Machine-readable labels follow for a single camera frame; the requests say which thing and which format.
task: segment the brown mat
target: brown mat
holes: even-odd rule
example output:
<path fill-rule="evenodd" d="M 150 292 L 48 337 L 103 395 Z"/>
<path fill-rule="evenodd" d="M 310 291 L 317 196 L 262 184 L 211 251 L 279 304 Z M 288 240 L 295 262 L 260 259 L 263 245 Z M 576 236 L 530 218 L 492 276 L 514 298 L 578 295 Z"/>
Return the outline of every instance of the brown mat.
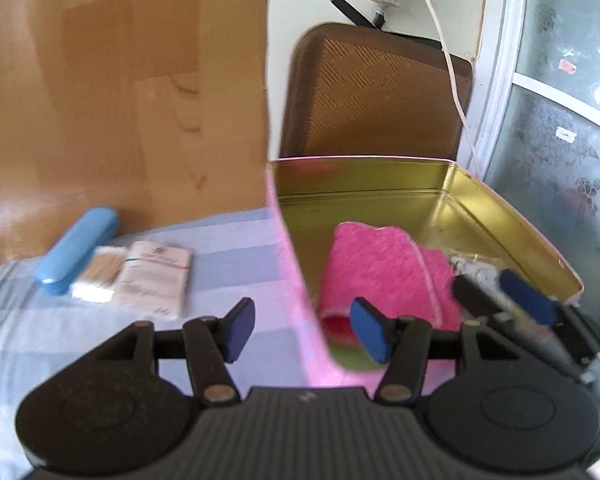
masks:
<path fill-rule="evenodd" d="M 265 204 L 267 0 L 0 0 L 0 263 Z"/>
<path fill-rule="evenodd" d="M 472 68 L 451 57 L 466 108 Z M 280 156 L 455 158 L 462 125 L 440 50 L 326 23 L 300 40 L 291 63 Z"/>

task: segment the striped fabric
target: striped fabric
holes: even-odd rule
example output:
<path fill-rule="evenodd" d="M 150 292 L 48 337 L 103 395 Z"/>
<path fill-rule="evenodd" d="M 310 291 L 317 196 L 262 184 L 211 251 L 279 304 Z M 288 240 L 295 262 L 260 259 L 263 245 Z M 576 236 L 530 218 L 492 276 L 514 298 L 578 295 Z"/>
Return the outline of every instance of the striped fabric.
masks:
<path fill-rule="evenodd" d="M 124 246 L 150 240 L 193 252 L 185 319 L 223 316 L 243 296 L 253 298 L 256 328 L 240 360 L 229 366 L 243 395 L 255 384 L 307 385 L 277 263 L 277 236 L 275 219 L 263 208 L 116 240 Z M 138 319 L 110 306 L 49 296 L 31 278 L 37 260 L 0 267 L 0 480 L 22 478 L 30 469 L 13 425 L 27 392 Z M 182 325 L 154 322 L 157 330 Z M 160 375 L 190 393 L 184 362 L 161 362 Z"/>

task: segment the folded towel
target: folded towel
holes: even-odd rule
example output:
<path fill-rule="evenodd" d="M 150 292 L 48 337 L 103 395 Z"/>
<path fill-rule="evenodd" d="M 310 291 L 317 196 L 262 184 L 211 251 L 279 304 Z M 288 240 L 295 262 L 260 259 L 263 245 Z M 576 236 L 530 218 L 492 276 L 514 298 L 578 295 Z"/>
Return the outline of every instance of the folded towel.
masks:
<path fill-rule="evenodd" d="M 322 329 L 329 341 L 356 344 L 349 312 L 361 296 L 387 317 L 415 316 L 435 329 L 458 330 L 453 277 L 442 251 L 417 245 L 402 229 L 341 223 L 320 284 Z"/>

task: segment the blue pencil case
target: blue pencil case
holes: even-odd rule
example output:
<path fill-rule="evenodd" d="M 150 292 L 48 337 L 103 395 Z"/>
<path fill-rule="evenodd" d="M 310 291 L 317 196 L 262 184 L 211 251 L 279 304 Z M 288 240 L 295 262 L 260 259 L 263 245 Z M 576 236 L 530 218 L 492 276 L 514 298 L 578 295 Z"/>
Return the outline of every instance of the blue pencil case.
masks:
<path fill-rule="evenodd" d="M 58 240 L 33 271 L 34 279 L 49 294 L 64 294 L 89 263 L 93 251 L 105 245 L 120 227 L 110 207 L 89 209 Z"/>

